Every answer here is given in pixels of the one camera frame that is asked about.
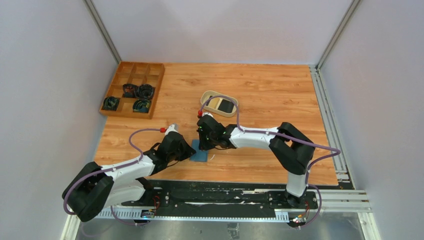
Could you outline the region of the blue leather card holder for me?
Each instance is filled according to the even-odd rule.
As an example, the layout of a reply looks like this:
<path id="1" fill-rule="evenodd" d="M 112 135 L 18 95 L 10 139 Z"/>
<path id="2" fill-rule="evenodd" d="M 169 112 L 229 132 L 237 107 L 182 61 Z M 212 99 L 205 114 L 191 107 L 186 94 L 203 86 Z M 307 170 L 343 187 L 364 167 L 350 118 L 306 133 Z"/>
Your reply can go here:
<path id="1" fill-rule="evenodd" d="M 200 163 L 206 163 L 208 161 L 209 151 L 208 150 L 201 150 L 199 148 L 200 146 L 200 140 L 199 139 L 193 139 L 191 141 L 191 147 L 195 150 L 195 154 L 192 155 L 189 160 L 191 162 L 200 162 Z"/>

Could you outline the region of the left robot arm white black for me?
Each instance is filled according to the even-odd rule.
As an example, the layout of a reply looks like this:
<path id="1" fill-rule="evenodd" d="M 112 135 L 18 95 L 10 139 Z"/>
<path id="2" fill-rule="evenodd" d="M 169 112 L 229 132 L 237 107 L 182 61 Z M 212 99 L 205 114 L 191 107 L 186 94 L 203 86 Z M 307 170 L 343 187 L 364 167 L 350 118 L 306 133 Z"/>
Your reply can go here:
<path id="1" fill-rule="evenodd" d="M 133 159 L 110 165 L 89 162 L 63 191 L 63 209 L 88 222 L 104 208 L 126 202 L 157 207 L 160 197 L 146 178 L 195 153 L 180 133 L 171 131 Z"/>

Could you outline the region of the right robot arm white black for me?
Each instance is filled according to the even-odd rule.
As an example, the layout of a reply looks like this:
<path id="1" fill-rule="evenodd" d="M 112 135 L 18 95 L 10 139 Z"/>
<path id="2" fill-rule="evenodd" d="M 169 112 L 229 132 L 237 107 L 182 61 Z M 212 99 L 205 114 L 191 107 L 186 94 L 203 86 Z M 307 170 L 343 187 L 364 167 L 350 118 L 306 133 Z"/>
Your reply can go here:
<path id="1" fill-rule="evenodd" d="M 285 190 L 286 204 L 298 209 L 306 201 L 307 166 L 316 147 L 314 143 L 289 122 L 279 127 L 250 128 L 236 124 L 223 126 L 206 114 L 197 122 L 199 149 L 255 148 L 271 151 L 282 167 L 288 171 Z"/>

